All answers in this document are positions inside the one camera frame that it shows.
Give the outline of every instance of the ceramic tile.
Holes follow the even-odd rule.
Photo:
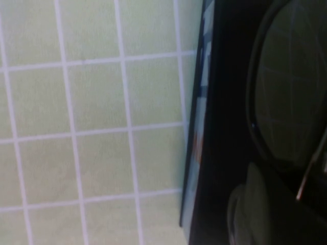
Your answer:
[[[75,66],[68,73],[77,131],[126,126],[119,63]]]
[[[0,207],[21,205],[17,161],[13,144],[0,145]]]
[[[81,245],[79,206],[30,210],[34,245]]]
[[[89,203],[85,211],[90,245],[138,245],[134,199]]]
[[[316,101],[317,82],[294,80],[292,84],[293,119],[298,124],[309,124],[320,103]]]
[[[288,36],[275,29],[270,29],[267,33],[262,52],[264,66],[284,73],[290,71]]]
[[[128,62],[126,70],[133,125],[182,120],[176,58]]]
[[[8,110],[8,98],[6,93],[5,78],[0,73],[0,138],[11,138],[11,124]]]
[[[133,135],[139,190],[181,187],[185,156],[183,128],[138,131]]]
[[[119,56],[114,1],[61,0],[68,60]]]
[[[176,51],[173,1],[120,0],[126,55]]]
[[[9,65],[60,61],[53,0],[1,1]]]
[[[292,100],[289,77],[266,71],[264,86],[270,116],[273,119],[290,122],[292,119]]]
[[[189,120],[192,108],[192,95],[194,85],[194,73],[196,65],[196,56],[184,56],[182,59],[183,63],[183,77],[184,77],[184,96],[185,96],[185,107],[186,116]]]
[[[23,212],[0,213],[1,244],[28,245]]]
[[[179,0],[178,11],[181,48],[183,51],[196,50],[200,31],[202,1]]]
[[[84,196],[133,193],[127,133],[78,137]]]
[[[186,245],[178,225],[180,194],[160,195],[141,200],[144,241],[146,245]]]
[[[70,138],[27,141],[19,145],[28,203],[78,198]]]
[[[10,78],[19,136],[69,132],[61,69],[11,72]]]

